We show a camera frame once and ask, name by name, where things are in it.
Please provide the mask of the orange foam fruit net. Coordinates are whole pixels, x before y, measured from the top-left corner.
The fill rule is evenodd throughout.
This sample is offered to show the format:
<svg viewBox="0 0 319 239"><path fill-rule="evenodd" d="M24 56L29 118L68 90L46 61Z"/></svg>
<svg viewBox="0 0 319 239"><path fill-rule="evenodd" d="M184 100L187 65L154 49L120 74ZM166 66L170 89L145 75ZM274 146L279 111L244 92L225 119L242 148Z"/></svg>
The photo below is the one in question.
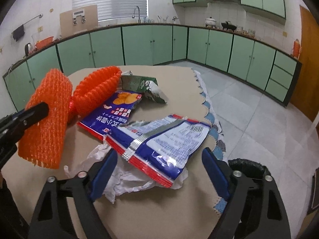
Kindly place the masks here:
<svg viewBox="0 0 319 239"><path fill-rule="evenodd" d="M86 76L76 88L58 69L50 70L26 105L26 109L46 103L46 118L27 129L18 143L18 155L40 167L59 168L67 124L84 118L102 105L117 90L122 72L107 66Z"/></svg>

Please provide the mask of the steel kettle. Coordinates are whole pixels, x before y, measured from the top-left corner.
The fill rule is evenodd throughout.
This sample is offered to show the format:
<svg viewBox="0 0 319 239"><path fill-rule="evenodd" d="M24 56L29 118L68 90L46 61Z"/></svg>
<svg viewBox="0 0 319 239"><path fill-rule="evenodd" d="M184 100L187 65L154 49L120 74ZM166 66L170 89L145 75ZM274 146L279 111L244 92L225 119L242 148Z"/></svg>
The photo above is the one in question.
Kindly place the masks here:
<svg viewBox="0 0 319 239"><path fill-rule="evenodd" d="M28 57L33 53L33 45L31 43L27 43L24 47L25 56Z"/></svg>

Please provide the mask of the orange thermos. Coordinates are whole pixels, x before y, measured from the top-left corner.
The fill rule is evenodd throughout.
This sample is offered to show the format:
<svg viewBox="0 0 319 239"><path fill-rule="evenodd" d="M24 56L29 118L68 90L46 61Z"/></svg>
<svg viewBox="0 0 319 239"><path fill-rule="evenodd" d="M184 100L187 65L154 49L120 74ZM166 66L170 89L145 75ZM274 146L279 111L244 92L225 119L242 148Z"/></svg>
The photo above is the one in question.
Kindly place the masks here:
<svg viewBox="0 0 319 239"><path fill-rule="evenodd" d="M299 40L296 39L294 41L293 48L292 48L292 56L294 58L298 59L299 58L299 54L300 54L300 50L301 50L301 44L300 44Z"/></svg>

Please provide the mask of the dark green white snack bag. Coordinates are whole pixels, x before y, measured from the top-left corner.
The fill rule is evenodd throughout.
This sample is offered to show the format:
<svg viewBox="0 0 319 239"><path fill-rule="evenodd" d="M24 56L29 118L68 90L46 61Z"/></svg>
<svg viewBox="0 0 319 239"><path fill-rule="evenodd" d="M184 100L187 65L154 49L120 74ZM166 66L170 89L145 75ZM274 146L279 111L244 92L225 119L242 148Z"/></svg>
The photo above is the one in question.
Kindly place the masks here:
<svg viewBox="0 0 319 239"><path fill-rule="evenodd" d="M154 77L133 75L128 72L121 76L121 86L123 90L141 93L145 98L156 103L166 104L169 100Z"/></svg>

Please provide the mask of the beige tablecloth with blue trim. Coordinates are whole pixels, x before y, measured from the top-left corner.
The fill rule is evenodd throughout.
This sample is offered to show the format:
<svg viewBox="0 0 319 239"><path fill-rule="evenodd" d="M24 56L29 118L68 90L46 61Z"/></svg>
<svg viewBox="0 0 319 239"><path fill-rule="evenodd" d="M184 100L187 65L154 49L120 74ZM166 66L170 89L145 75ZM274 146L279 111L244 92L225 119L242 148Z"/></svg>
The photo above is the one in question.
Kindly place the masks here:
<svg viewBox="0 0 319 239"><path fill-rule="evenodd" d="M179 189L153 183L147 190L125 193L115 203L106 197L89 202L83 184L88 177L78 177L80 162L98 144L97 139L79 127L67 130L62 163L72 170L67 191L71 198L59 203L57 182L48 183L51 175L61 181L63 169L34 166L14 156L5 165L3 176L26 219L34 219L31 234L37 238L63 238L65 219L70 219L79 238L208 238L220 219L215 209L219 197L202 163L202 151L215 149L211 135L200 144L186 143L181 135L201 138L209 110L204 101L206 86L199 72L177 66L139 66L136 73L156 77L169 101L161 106L151 101L140 103L133 121L164 122L169 115L186 117L190 124L179 124L175 133L146 140L135 154L128 146L116 143L116 151L107 159L128 167L148 178L150 167L183 167L186 178Z"/></svg>

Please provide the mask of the cardboard sheet with picture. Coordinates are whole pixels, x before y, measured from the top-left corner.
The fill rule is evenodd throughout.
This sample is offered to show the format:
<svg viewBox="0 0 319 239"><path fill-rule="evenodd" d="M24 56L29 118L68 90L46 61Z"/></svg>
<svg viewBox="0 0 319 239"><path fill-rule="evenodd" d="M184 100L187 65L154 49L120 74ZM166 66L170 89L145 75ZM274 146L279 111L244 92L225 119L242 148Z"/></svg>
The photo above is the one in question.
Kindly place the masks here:
<svg viewBox="0 0 319 239"><path fill-rule="evenodd" d="M98 27L97 5L89 5L59 15L61 37L67 38Z"/></svg>

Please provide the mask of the blue biscuit snack bag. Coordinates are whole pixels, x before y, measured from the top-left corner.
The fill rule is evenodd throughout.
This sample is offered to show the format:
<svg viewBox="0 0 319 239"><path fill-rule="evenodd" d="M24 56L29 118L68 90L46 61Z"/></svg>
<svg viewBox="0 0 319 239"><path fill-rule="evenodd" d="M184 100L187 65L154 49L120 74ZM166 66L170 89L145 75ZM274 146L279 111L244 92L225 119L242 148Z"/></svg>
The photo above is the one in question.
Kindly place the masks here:
<svg viewBox="0 0 319 239"><path fill-rule="evenodd" d="M77 125L95 138L103 141L107 133L128 122L132 111L142 99L142 94L117 91L102 105L80 120Z"/></svg>

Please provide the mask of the crumpled white plastic bag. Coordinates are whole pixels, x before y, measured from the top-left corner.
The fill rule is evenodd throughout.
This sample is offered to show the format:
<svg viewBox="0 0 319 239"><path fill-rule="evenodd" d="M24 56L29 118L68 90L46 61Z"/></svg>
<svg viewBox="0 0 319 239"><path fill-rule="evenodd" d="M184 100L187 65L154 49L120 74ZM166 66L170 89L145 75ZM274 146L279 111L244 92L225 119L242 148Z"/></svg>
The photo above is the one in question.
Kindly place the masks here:
<svg viewBox="0 0 319 239"><path fill-rule="evenodd" d="M101 161L109 153L110 149L111 147L106 143L96 146L88 154L86 160L74 167L65 165L65 175L72 178L80 171L88 171L93 164ZM102 192L97 193L97 197L105 196L111 203L114 203L117 196L125 193L144 191L154 187L161 187L161 185L118 156L117 165L110 175L106 187Z"/></svg>

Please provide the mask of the green lower kitchen cabinets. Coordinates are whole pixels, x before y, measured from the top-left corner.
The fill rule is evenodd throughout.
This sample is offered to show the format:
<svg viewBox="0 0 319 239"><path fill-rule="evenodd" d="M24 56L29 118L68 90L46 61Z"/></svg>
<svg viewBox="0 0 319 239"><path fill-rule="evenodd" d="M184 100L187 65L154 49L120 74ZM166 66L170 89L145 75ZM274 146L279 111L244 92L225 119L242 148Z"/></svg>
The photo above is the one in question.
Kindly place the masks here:
<svg viewBox="0 0 319 239"><path fill-rule="evenodd" d="M190 61L229 75L287 106L302 64L264 42L237 33L173 24L125 24L52 42L13 64L3 81L16 110L51 69L162 65Z"/></svg>

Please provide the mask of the chrome sink faucet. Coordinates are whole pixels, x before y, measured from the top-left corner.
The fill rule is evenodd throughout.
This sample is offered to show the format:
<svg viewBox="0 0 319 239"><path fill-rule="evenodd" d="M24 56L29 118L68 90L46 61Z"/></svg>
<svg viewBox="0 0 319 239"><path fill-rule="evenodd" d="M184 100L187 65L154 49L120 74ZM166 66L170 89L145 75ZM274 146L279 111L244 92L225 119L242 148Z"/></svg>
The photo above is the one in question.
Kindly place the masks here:
<svg viewBox="0 0 319 239"><path fill-rule="evenodd" d="M132 19L136 18L136 15L137 15L137 22L141 23L141 11L139 6L134 7L134 13L131 18Z"/></svg>

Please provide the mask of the blue red silver wrapper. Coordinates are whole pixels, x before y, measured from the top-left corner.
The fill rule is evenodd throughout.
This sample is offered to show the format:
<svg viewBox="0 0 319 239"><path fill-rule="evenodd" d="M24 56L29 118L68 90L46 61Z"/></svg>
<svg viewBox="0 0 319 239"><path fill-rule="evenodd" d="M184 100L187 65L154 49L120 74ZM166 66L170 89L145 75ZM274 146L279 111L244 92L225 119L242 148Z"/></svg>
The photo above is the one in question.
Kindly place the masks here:
<svg viewBox="0 0 319 239"><path fill-rule="evenodd" d="M129 164L170 188L211 126L178 115L133 121L106 135L106 142Z"/></svg>

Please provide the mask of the black lined trash bin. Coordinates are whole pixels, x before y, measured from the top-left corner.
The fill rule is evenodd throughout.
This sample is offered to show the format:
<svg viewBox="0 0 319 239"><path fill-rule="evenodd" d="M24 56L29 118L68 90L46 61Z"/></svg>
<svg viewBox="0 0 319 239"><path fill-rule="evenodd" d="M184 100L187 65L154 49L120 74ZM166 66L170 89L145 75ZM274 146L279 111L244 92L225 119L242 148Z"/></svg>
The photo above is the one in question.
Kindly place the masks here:
<svg viewBox="0 0 319 239"><path fill-rule="evenodd" d="M228 161L232 170L242 172L246 177L262 180L266 175L271 175L266 166L247 159L232 159Z"/></svg>

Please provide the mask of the wall towel rail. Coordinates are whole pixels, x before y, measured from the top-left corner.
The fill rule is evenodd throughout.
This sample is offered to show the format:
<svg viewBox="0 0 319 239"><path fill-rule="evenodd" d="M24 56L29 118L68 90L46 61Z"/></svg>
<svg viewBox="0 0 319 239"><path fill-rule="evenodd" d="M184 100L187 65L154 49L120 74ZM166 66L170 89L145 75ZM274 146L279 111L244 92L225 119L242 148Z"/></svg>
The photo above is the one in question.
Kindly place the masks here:
<svg viewBox="0 0 319 239"><path fill-rule="evenodd" d="M28 20L28 21L26 21L25 23L23 23L22 25L25 25L25 24L27 24L27 23L29 23L29 22L31 22L32 20L35 20L36 18L42 18L43 17L43 14L39 14L39 15L37 15L37 16L35 16L34 18L32 18L32 19L30 19L30 20ZM16 31L16 30L18 30L21 26L19 26L17 29L15 29L14 31L12 31L12 35L14 34L14 32Z"/></svg>

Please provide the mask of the black wok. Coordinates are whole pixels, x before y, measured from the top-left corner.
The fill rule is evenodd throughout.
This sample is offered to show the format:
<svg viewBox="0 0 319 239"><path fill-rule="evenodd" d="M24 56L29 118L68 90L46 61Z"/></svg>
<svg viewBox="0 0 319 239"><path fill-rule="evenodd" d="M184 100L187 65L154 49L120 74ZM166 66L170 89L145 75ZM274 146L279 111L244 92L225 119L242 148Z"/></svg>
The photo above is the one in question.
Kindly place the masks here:
<svg viewBox="0 0 319 239"><path fill-rule="evenodd" d="M230 30L234 32L237 29L237 26L231 24L229 21L222 22L221 25L223 30Z"/></svg>

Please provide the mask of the wooden door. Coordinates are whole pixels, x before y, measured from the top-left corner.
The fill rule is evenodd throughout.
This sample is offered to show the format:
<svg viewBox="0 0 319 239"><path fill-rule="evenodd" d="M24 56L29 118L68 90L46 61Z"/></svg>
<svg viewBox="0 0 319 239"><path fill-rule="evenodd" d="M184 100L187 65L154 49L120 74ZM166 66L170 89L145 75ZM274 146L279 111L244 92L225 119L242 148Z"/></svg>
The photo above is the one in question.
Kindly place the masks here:
<svg viewBox="0 0 319 239"><path fill-rule="evenodd" d="M302 67L290 102L314 121L318 114L318 23L308 9L301 6L300 11Z"/></svg>

